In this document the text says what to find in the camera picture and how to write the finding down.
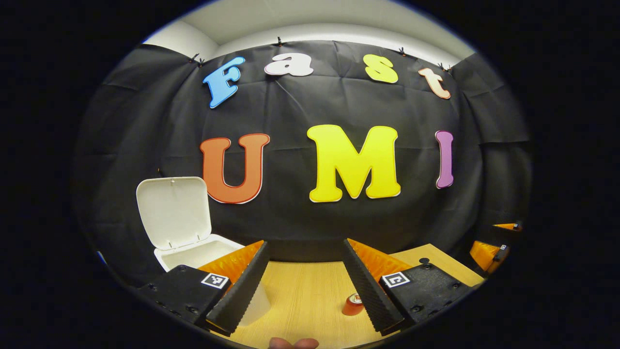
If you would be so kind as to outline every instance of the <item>small red object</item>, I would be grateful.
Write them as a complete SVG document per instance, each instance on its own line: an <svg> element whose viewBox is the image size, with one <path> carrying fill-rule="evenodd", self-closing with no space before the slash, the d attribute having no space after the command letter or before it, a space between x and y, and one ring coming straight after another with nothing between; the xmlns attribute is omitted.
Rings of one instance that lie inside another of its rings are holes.
<svg viewBox="0 0 620 349"><path fill-rule="evenodd" d="M347 298L344 308L342 308L342 313L345 315L357 315L364 309L364 304L361 303L360 295L357 293L353 293L351 296Z"/></svg>

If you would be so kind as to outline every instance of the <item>box lid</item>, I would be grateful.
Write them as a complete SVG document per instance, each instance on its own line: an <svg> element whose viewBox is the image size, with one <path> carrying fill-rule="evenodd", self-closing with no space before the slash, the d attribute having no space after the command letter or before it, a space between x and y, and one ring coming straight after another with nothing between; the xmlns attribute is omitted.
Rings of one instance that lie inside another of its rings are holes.
<svg viewBox="0 0 620 349"><path fill-rule="evenodd" d="M211 216L200 177L146 179L136 188L142 224L153 246L171 250L206 239Z"/></svg>

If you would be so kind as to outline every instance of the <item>blue letter f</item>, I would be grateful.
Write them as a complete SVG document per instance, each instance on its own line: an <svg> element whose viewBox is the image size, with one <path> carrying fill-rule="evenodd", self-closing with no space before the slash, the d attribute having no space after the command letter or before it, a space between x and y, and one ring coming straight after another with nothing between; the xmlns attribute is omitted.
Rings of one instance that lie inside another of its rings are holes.
<svg viewBox="0 0 620 349"><path fill-rule="evenodd" d="M217 107L220 103L237 92L238 87L236 85L228 86L228 80L239 80L241 72L235 65L240 65L245 61L246 59L243 57L235 57L227 64L207 75L202 81L203 84L207 83L209 85L209 90L211 91L211 103L209 103L211 109Z"/></svg>

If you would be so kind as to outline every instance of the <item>white wall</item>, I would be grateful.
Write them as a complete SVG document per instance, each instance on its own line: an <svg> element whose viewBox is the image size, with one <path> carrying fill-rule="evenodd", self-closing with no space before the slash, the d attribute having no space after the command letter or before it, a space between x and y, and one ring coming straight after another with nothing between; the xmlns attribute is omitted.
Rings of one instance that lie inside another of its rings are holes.
<svg viewBox="0 0 620 349"><path fill-rule="evenodd" d="M388 30L366 27L353 24L302 24L291 25L263 32L250 34L246 37L220 45L213 53L213 57L242 50L244 48L277 43L278 37L282 42L301 40L335 40L356 43L365 43L379 47L398 50L404 47L405 54L412 55L433 64L442 63L444 66L455 65L463 58L474 53L464 53L463 57L456 57L429 43L390 32Z"/></svg>
<svg viewBox="0 0 620 349"><path fill-rule="evenodd" d="M218 44L205 33L181 20L163 27L143 43L166 47L190 58L198 53L196 60L216 57L213 54L218 48Z"/></svg>

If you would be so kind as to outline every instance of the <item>yellow letter m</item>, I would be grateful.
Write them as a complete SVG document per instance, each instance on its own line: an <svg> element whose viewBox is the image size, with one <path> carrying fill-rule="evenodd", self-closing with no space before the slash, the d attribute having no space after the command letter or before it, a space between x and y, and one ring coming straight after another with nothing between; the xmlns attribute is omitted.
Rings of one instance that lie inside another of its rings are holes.
<svg viewBox="0 0 620 349"><path fill-rule="evenodd" d="M316 188L310 192L312 202L334 202L342 197L336 187L336 171L349 195L357 199L372 171L366 195L371 199L393 197L401 193L396 182L394 142L398 133L391 127L375 126L368 131L358 153L342 130L336 125L318 125L308 129L308 137L316 143Z"/></svg>

